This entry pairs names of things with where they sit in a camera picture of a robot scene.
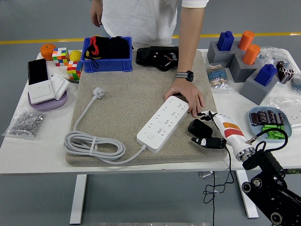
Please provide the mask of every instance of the gray block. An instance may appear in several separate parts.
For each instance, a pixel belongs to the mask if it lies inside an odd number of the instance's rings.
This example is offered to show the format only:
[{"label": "gray block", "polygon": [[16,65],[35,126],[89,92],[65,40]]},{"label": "gray block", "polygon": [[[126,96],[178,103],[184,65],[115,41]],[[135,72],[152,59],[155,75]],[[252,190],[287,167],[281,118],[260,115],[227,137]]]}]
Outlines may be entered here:
[{"label": "gray block", "polygon": [[272,80],[267,84],[267,86],[263,86],[260,83],[256,82],[254,79],[256,78],[260,69],[256,70],[244,83],[241,91],[239,92],[244,97],[253,101],[257,105],[260,105],[261,102],[267,97],[267,95],[272,91],[274,86],[277,84],[279,79],[276,75],[272,78]]},{"label": "gray block", "polygon": [[245,82],[257,69],[262,68],[258,59],[255,60],[253,65],[246,65],[243,62],[243,57],[244,54],[235,54],[229,67],[235,83]]},{"label": "gray block", "polygon": [[245,51],[238,48],[239,41],[234,41],[230,51],[219,51],[217,41],[211,41],[207,52],[209,63],[225,62],[229,67],[235,54],[245,54]]}]

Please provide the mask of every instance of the blue dish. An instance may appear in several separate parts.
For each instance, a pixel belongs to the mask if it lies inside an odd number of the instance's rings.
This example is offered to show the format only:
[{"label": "blue dish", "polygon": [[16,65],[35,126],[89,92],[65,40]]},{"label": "blue dish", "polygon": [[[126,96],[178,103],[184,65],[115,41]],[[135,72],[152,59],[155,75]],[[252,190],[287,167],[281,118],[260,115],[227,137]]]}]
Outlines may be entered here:
[{"label": "blue dish", "polygon": [[[292,135],[292,127],[287,119],[287,116],[283,113],[283,111],[274,108],[274,107],[254,107],[249,111],[249,123],[252,129],[252,132],[254,135],[257,135],[258,133],[261,132],[261,129],[263,126],[252,126],[252,119],[251,119],[251,113],[257,113],[259,111],[267,111],[271,110],[273,113],[281,113],[283,115],[283,120],[284,120],[284,131],[287,133],[287,136],[290,137]],[[274,140],[274,139],[267,139],[268,134],[263,134],[260,137],[258,137],[259,140],[264,140],[266,142],[272,142],[272,143],[280,143],[283,142],[283,139],[279,140]]]}]

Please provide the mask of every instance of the plastic bag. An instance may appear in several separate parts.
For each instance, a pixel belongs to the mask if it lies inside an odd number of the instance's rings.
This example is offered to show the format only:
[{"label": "plastic bag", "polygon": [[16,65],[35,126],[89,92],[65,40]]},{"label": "plastic bag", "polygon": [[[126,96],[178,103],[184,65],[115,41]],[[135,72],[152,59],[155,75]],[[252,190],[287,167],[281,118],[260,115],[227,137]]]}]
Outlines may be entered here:
[{"label": "plastic bag", "polygon": [[288,97],[270,97],[268,106],[275,107],[280,110],[287,107],[301,107],[301,99]]},{"label": "plastic bag", "polygon": [[294,77],[291,80],[292,93],[301,94],[301,72],[296,72]]},{"label": "plastic bag", "polygon": [[49,112],[39,112],[27,106],[21,107],[13,117],[3,136],[34,139]]},{"label": "plastic bag", "polygon": [[266,64],[272,64],[275,67],[278,61],[283,61],[285,62],[285,69],[293,69],[298,71],[298,69],[290,62],[290,57],[287,55],[287,52],[281,48],[275,48],[271,46],[261,47],[258,60],[262,66]]},{"label": "plastic bag", "polygon": [[207,67],[207,76],[211,88],[218,90],[231,89],[225,70],[226,63],[209,64]]}]

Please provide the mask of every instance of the felt board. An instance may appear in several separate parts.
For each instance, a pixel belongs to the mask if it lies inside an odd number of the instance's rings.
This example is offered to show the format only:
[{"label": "felt board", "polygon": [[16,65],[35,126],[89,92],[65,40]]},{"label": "felt board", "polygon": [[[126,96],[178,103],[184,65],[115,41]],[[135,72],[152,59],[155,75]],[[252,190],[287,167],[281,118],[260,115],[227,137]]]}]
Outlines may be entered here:
[{"label": "felt board", "polygon": [[[155,67],[137,65],[135,58],[136,52],[133,52],[131,72],[85,73],[83,70],[71,122],[70,130],[73,130],[75,122],[94,96],[93,90],[96,87],[103,88],[103,98],[92,103],[77,130],[124,143],[126,152],[116,161],[124,161],[140,150],[141,145],[137,143],[136,135],[164,103],[163,95],[173,83],[176,73],[176,68],[162,72]],[[200,51],[196,51],[192,71],[193,83],[205,99],[203,111],[216,112]],[[187,114],[158,153],[145,149],[134,160],[123,165],[223,160],[227,156],[225,149],[208,149],[191,141],[193,135],[187,129],[194,119],[191,113]],[[221,137],[212,121],[205,123],[213,129],[213,137]],[[115,152],[116,149],[114,145],[98,145],[98,151],[101,152]],[[112,166],[96,157],[70,153],[66,153],[66,161],[72,166]]]}]

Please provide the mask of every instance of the power plug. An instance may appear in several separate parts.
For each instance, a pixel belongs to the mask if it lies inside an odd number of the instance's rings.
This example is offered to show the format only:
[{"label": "power plug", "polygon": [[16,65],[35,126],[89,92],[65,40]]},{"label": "power plug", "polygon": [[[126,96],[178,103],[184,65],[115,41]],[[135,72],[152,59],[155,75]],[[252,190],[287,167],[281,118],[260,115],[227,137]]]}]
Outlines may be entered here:
[{"label": "power plug", "polygon": [[96,87],[96,89],[93,91],[93,94],[98,99],[101,99],[104,96],[104,90],[100,87]]},{"label": "power plug", "polygon": [[187,115],[188,103],[170,96],[137,134],[137,142],[157,153]]}]

